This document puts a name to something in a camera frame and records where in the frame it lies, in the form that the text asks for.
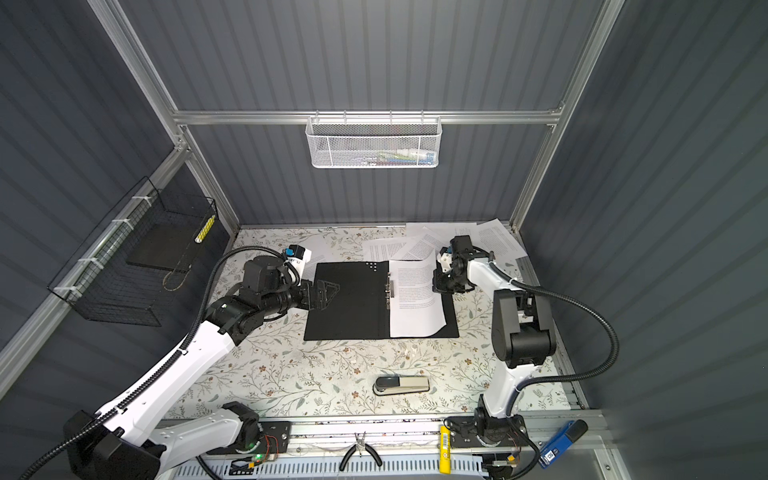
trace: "black folder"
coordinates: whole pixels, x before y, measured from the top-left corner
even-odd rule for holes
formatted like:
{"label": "black folder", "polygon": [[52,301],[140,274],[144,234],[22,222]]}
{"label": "black folder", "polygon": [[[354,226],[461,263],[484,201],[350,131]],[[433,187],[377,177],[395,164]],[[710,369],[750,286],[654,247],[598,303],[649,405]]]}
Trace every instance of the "black folder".
{"label": "black folder", "polygon": [[[389,336],[389,310],[386,306],[388,272],[389,262],[318,263],[315,279],[338,283],[340,288],[325,310],[310,311],[304,340],[392,338]],[[442,311],[445,326],[426,338],[458,338],[451,295],[442,295]]]}

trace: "wire cutters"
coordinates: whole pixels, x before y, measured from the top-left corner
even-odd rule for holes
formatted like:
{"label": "wire cutters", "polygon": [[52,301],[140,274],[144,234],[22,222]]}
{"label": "wire cutters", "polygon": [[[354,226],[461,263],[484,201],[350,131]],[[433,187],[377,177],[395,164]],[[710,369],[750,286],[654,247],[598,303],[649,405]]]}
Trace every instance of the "wire cutters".
{"label": "wire cutters", "polygon": [[376,452],[376,450],[366,443],[366,434],[363,433],[362,435],[355,434],[355,445],[352,445],[349,447],[349,450],[347,450],[346,454],[344,455],[344,458],[341,460],[341,465],[339,465],[339,472],[343,472],[346,468],[347,462],[349,462],[349,459],[352,458],[352,455],[355,453],[355,451],[359,452],[360,455],[362,455],[363,449],[366,450],[371,456],[373,457],[373,461],[376,462],[376,464],[380,467],[384,465],[384,462],[382,462],[382,458],[379,457],[379,453]]}

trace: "floral tablecloth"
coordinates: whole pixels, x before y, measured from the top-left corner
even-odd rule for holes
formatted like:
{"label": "floral tablecloth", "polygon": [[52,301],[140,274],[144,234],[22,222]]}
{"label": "floral tablecloth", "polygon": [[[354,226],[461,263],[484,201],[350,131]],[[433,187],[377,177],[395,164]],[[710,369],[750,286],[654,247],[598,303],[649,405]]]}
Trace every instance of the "floral tablecloth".
{"label": "floral tablecloth", "polygon": [[[402,227],[241,230],[234,247],[264,245],[282,250],[320,235],[342,260],[362,260],[364,240],[399,237]],[[242,280],[243,252],[223,267],[211,299]],[[307,313],[291,310],[265,323],[211,367],[169,410],[169,419],[206,415],[233,400],[262,416],[371,415],[471,412],[488,388],[494,368],[491,301],[480,290],[454,295],[460,338],[329,340],[304,342]],[[537,375],[554,375],[551,359]],[[428,393],[379,397],[372,385],[382,375],[424,375]],[[562,385],[527,388],[521,410],[569,409]]]}

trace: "yellow glue stick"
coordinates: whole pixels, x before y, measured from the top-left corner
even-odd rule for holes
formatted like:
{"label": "yellow glue stick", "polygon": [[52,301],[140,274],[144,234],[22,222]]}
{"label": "yellow glue stick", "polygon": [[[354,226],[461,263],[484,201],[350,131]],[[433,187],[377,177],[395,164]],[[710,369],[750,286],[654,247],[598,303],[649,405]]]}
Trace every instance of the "yellow glue stick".
{"label": "yellow glue stick", "polygon": [[440,473],[451,473],[451,432],[440,427]]}

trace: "yellow tube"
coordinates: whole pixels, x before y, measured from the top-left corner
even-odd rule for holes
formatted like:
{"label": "yellow tube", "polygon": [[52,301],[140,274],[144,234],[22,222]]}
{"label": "yellow tube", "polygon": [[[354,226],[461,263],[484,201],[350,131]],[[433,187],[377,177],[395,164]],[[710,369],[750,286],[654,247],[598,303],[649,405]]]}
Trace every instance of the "yellow tube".
{"label": "yellow tube", "polygon": [[216,221],[216,215],[211,215],[208,221],[205,223],[205,227],[203,227],[203,229],[200,230],[200,232],[197,234],[197,237],[195,237],[195,243],[203,243],[205,236],[208,235],[210,228],[214,225],[214,221]]}
{"label": "yellow tube", "polygon": [[445,427],[440,427],[440,473],[451,473],[451,432]]}

